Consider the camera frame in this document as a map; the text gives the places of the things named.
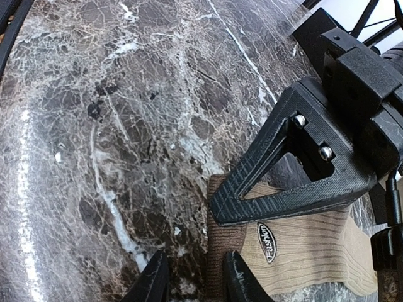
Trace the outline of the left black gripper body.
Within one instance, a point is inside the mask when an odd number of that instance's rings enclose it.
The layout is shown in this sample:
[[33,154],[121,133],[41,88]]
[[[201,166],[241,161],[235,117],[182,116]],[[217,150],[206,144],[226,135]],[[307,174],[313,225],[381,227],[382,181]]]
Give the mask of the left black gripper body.
[[320,9],[294,37],[320,79],[291,86],[291,153],[309,182],[293,216],[350,205],[402,162],[402,71]]

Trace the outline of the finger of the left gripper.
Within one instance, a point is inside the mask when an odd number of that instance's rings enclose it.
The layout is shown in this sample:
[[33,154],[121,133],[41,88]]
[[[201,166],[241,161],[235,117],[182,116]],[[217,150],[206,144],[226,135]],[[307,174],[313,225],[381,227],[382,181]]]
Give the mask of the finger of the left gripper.
[[305,78],[281,94],[210,210],[222,226],[308,215],[349,206],[376,183],[322,86]]

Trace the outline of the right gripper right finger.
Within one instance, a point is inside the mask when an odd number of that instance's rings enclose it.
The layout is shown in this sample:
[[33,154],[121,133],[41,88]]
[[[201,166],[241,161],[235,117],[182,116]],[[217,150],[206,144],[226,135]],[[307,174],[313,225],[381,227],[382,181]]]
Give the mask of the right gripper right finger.
[[241,255],[237,251],[227,252],[223,262],[224,301],[230,302],[274,302],[262,288]]

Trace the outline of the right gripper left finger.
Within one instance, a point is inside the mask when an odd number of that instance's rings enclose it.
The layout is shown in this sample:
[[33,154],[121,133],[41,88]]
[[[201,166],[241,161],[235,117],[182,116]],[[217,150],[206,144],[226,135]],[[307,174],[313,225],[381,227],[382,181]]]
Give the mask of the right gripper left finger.
[[121,302],[169,301],[169,262],[164,251],[157,251]]

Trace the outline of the tan brown sock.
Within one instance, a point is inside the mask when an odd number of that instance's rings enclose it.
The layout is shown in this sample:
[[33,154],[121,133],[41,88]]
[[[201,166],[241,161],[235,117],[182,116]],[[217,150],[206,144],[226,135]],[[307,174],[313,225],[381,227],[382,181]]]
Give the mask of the tan brown sock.
[[358,296],[377,290],[370,237],[358,228],[350,207],[228,227],[209,215],[207,228],[208,299],[223,299],[223,261],[233,250],[267,294],[325,282],[341,282]]

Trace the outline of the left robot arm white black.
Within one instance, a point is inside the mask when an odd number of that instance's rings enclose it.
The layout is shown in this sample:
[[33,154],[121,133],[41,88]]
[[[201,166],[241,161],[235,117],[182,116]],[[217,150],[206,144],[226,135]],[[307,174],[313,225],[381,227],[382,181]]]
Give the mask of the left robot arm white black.
[[[387,228],[371,237],[380,301],[402,300],[402,46],[379,55],[375,44],[402,26],[395,21],[364,42],[358,36],[371,16],[370,1],[352,31],[323,10],[296,32],[320,80],[302,79],[281,94],[235,169],[210,200],[221,226],[321,213],[349,206],[377,186],[385,195],[373,210]],[[298,158],[309,183],[248,198],[247,193],[282,158]]]

